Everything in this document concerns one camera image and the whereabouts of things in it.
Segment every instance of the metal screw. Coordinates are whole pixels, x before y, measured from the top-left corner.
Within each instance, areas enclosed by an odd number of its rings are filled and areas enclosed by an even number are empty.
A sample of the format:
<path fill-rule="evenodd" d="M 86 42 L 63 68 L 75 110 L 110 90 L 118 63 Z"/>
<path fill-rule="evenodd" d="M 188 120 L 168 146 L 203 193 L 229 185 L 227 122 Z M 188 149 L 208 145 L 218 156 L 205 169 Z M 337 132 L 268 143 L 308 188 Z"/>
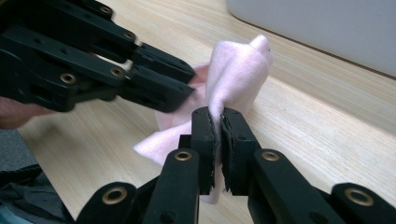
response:
<path fill-rule="evenodd" d="M 192 158 L 192 155 L 191 155 L 191 153 L 189 153 L 189 152 L 181 151 L 181 152 L 178 152 L 178 153 L 175 155 L 175 158 L 176 158 L 178 161 L 187 161 L 187 160 L 189 160 L 189 159 Z"/>
<path fill-rule="evenodd" d="M 111 69 L 111 74 L 113 74 L 116 77 L 122 77 L 122 71 L 119 68 L 113 68 Z"/>
<path fill-rule="evenodd" d="M 134 34 L 132 34 L 131 32 L 125 32 L 124 35 L 125 35 L 125 37 L 127 37 L 128 39 L 134 38 Z"/>
<path fill-rule="evenodd" d="M 72 85 L 76 83 L 76 77 L 68 73 L 63 73 L 61 74 L 61 81 L 66 84 Z"/>
<path fill-rule="evenodd" d="M 100 10 L 105 12 L 106 14 L 110 14 L 111 13 L 111 9 L 109 7 L 100 7 Z"/>
<path fill-rule="evenodd" d="M 360 189 L 353 189 L 353 188 L 346 189 L 346 190 L 344 190 L 344 193 L 350 201 L 360 204 L 362 206 L 369 207 L 374 204 L 373 197 L 368 195 L 366 192 L 364 192 Z"/>
<path fill-rule="evenodd" d="M 115 187 L 106 191 L 102 197 L 102 202 L 110 205 L 120 203 L 126 198 L 127 194 L 126 188 Z"/>
<path fill-rule="evenodd" d="M 262 157 L 268 161 L 278 161 L 279 160 L 279 156 L 277 154 L 275 154 L 274 152 L 263 152 Z"/>

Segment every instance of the gray object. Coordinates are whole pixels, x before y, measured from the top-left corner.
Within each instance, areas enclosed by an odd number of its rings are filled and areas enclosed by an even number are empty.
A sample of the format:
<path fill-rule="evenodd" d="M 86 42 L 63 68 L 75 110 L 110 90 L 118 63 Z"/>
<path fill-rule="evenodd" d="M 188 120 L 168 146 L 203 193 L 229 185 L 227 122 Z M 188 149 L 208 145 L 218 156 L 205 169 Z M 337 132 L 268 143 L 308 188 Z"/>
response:
<path fill-rule="evenodd" d="M 235 17 L 396 77 L 394 0 L 227 0 Z"/>
<path fill-rule="evenodd" d="M 17 170 L 36 163 L 18 131 L 0 130 L 0 170 Z"/>

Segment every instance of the pink tissue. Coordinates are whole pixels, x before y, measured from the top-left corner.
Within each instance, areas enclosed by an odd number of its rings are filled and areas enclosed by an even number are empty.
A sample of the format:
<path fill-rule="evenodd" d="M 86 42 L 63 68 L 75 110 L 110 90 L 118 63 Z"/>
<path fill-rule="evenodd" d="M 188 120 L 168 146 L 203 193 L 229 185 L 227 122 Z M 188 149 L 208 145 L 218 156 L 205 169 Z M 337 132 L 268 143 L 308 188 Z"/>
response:
<path fill-rule="evenodd" d="M 220 41 L 209 63 L 194 66 L 196 76 L 189 85 L 195 92 L 177 111 L 156 112 L 160 131 L 137 144 L 134 150 L 164 164 L 168 153 L 177 149 L 180 135 L 191 134 L 191 113 L 203 106 L 209 107 L 219 139 L 220 115 L 224 107 L 246 115 L 268 77 L 272 61 L 268 40 L 263 35 L 258 35 L 249 44 Z M 201 196 L 207 203 L 216 203 L 224 188 L 220 149 L 221 146 L 216 155 L 216 187 L 210 195 Z"/>

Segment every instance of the light wood surface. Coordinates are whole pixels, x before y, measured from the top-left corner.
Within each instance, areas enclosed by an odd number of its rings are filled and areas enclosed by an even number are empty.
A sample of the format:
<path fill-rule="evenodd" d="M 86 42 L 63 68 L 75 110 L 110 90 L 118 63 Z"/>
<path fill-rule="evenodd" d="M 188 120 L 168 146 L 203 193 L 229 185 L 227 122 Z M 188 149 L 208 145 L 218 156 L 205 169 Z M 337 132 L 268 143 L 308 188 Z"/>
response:
<path fill-rule="evenodd" d="M 220 40 L 266 35 L 275 62 L 247 115 L 262 147 L 286 154 L 319 189 L 353 182 L 396 205 L 395 80 L 239 21 L 224 0 L 101 2 L 139 40 L 190 64 L 207 62 Z M 153 111 L 121 99 L 80 104 L 20 128 L 73 217 L 103 185 L 140 187 L 160 173 L 133 152 L 155 131 Z M 216 205 L 201 203 L 200 222 L 251 223 L 247 199 L 225 192 Z"/>

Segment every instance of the brass screw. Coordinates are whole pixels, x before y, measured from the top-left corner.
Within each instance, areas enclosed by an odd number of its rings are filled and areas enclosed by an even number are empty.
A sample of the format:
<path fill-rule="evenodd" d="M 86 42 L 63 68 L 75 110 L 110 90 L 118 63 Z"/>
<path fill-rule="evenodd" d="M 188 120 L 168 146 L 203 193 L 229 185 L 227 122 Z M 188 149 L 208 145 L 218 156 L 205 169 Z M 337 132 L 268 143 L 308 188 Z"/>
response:
<path fill-rule="evenodd" d="M 127 195 L 126 188 L 124 187 L 115 187 L 106 191 L 106 193 L 102 197 L 102 202 L 105 204 L 116 204 L 122 202 L 126 198 Z"/>
<path fill-rule="evenodd" d="M 189 153 L 189 152 L 181 151 L 181 152 L 178 152 L 178 153 L 175 155 L 175 158 L 176 158 L 178 161 L 187 161 L 187 160 L 189 160 L 189 159 L 192 158 L 192 155 L 191 155 L 191 153 Z"/>
<path fill-rule="evenodd" d="M 61 74 L 61 81 L 66 84 L 72 85 L 76 83 L 76 77 L 72 74 L 63 73 Z"/>
<path fill-rule="evenodd" d="M 263 152 L 262 157 L 268 161 L 278 161 L 279 156 L 274 152 Z"/>
<path fill-rule="evenodd" d="M 368 195 L 366 192 L 360 189 L 346 189 L 344 190 L 346 197 L 353 203 L 360 204 L 362 206 L 372 206 L 374 204 L 374 199 L 372 196 Z"/>

